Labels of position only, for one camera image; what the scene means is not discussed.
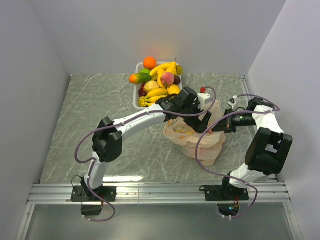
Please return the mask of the translucent orange plastic bag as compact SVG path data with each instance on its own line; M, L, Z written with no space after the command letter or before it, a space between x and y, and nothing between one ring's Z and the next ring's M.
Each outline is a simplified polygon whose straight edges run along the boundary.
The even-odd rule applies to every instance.
M201 139L198 149L197 142L201 137L189 127L181 117L169 120L164 127L165 137L174 143L178 149L188 158L195 159L197 153L198 160L204 166L212 166L219 157L223 144L227 137L224 132L207 132Z

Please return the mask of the fake pink peach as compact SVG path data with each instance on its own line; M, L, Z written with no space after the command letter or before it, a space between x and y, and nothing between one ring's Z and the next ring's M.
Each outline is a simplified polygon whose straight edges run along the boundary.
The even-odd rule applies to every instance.
M162 74L160 80L165 87L169 87L174 83L175 75L171 72L165 72Z

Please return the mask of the fake red green mango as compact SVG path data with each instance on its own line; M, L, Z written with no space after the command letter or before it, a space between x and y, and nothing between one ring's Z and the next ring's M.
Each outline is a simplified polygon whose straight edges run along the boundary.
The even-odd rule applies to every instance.
M130 75L129 82L135 85L144 84L152 79L148 73L134 73Z

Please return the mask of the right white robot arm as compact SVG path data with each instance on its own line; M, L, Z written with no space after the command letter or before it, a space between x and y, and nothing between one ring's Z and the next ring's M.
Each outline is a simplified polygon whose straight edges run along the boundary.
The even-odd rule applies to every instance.
M255 96L249 100L246 112L232 108L224 112L224 119L213 132L235 133L238 127L256 126L257 132L248 147L244 164L228 173L220 185L203 185L206 201L247 201L248 184L256 179L279 174L286 162L293 137L280 128L271 102Z

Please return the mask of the fake yellow mango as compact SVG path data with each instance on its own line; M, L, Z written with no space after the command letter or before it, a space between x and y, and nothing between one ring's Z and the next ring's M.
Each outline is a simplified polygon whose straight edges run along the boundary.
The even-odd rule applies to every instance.
M172 84L172 85L168 86L166 89L167 89L167 92L168 92L169 95L177 95L181 91L179 86L175 85L175 84Z

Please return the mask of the fake dark plum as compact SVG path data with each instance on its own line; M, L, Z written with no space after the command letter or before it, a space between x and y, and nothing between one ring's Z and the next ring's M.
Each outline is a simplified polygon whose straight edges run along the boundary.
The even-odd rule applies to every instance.
M181 78L178 75L175 75L173 83L178 86L181 83Z

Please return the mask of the fake small banana bunch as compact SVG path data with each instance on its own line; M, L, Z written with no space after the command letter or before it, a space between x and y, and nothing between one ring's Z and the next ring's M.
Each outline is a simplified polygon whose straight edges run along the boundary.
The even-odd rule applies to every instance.
M146 96L142 96L138 99L139 107L150 107L157 100L165 98L169 95L168 90L165 88L157 88L150 91Z

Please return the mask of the fake yellow pear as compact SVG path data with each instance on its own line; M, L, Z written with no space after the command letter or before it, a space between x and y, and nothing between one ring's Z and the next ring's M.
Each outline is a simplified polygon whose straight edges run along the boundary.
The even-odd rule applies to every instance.
M183 68L177 64L176 59L170 63L169 67L166 70L167 73L172 73L175 76L183 74Z

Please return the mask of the fake dark cherries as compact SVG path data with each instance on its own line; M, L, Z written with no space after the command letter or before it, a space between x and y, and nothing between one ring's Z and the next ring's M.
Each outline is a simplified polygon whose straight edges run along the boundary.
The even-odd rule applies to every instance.
M140 86L137 94L138 94L138 97L139 97L139 98L140 98L140 97L145 97L145 96L148 94L148 93L146 92L146 90L145 90L145 84L144 84L144 83Z

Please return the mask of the fake yellow corn cob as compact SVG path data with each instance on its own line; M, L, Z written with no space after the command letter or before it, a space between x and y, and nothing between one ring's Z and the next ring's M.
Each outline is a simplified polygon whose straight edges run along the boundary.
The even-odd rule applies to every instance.
M164 73L165 73L165 70L162 68L159 68L157 71L157 83L159 84L160 88L162 88L162 89L166 88L166 86L164 85L164 80L162 78Z

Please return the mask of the fake green apple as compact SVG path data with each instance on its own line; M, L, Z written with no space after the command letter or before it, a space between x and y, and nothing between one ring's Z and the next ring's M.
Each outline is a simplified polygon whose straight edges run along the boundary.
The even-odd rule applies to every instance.
M143 68L143 69L140 70L140 73L150 74L151 70L149 70L147 68Z

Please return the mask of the fake orange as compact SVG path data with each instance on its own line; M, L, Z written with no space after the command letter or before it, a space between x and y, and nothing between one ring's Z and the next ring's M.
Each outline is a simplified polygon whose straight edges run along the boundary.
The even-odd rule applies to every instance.
M153 70L157 66L157 61L154 57L147 56L143 60L143 67L148 70Z

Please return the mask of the white plastic fruit tray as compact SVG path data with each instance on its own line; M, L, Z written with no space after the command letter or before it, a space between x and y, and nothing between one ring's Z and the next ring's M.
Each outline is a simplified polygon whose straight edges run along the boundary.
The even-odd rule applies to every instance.
M137 65L136 65L136 68L135 68L135 72L136 73L139 73L140 70L142 70L144 68L143 66L143 62L139 62ZM183 88L183 81L182 81L182 75L178 75L180 77L180 83L178 84L180 90ZM134 108L136 108L137 110L142 110L143 107L140 107L138 102L139 102L139 94L138 94L138 91L140 90L141 88L141 83L140 84L134 84L133 85L133 106Z

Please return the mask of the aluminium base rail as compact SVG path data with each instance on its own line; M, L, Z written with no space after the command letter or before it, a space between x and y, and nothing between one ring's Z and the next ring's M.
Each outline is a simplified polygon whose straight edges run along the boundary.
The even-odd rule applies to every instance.
M205 193L199 190L204 184L204 182L111 183L116 187L116 197L112 204L207 204ZM256 203L291 202L286 184L283 182L258 182L254 186L258 190ZM34 184L27 204L81 204L72 202L71 196L72 186L70 184Z

